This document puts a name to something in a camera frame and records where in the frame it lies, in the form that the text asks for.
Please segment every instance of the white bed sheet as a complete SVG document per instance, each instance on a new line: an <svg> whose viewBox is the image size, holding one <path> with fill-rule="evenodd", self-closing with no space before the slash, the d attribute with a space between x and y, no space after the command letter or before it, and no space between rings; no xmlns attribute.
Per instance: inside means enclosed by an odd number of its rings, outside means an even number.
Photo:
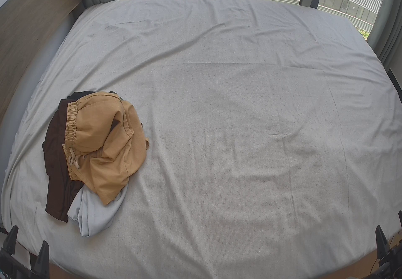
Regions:
<svg viewBox="0 0 402 279"><path fill-rule="evenodd" d="M150 138L111 227L45 212L41 144L61 98L113 90ZM90 278L308 278L399 230L402 105L344 18L261 0L126 0L86 10L28 104L6 229Z"/></svg>

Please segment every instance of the white wall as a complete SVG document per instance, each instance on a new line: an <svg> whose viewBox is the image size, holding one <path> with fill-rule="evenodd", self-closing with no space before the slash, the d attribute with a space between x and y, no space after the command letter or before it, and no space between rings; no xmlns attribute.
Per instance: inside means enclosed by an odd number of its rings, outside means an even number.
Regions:
<svg viewBox="0 0 402 279"><path fill-rule="evenodd" d="M0 5L3 5L6 1L7 0L0 0ZM23 75L10 106L7 109L3 122L0 125L0 188L3 184L4 170L7 168L14 136L18 130L28 101L43 72L53 59L53 56L70 31L73 23L74 20L70 14L60 25L55 34L49 39L48 43L38 52Z"/></svg>

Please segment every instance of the wooden headboard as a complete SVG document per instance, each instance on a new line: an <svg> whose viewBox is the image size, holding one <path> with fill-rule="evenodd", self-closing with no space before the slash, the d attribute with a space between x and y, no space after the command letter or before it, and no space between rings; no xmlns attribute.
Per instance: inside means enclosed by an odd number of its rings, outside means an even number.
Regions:
<svg viewBox="0 0 402 279"><path fill-rule="evenodd" d="M82 0L8 0L0 8L0 123L24 71Z"/></svg>

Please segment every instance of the green grass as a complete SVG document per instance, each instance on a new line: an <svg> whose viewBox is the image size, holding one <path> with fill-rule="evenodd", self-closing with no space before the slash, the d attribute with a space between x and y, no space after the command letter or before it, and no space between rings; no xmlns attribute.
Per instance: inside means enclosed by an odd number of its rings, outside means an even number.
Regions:
<svg viewBox="0 0 402 279"><path fill-rule="evenodd" d="M367 37L369 36L370 32L367 32L366 30L358 29L361 35L364 37L364 39L367 40Z"/></svg>

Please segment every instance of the drawstring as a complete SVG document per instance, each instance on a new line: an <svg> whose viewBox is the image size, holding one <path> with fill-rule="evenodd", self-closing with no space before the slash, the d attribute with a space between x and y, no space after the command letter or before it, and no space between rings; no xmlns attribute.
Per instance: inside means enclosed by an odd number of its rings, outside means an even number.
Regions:
<svg viewBox="0 0 402 279"><path fill-rule="evenodd" d="M68 162L70 163L70 166L73 166L73 164L74 164L74 166L76 167L76 169L79 169L80 168L80 166L78 165L78 158L80 158L81 157L81 155L75 155L74 154L74 151L72 150L72 148L70 148L70 153L71 153L71 155L72 155L72 157L69 157L68 158Z"/></svg>

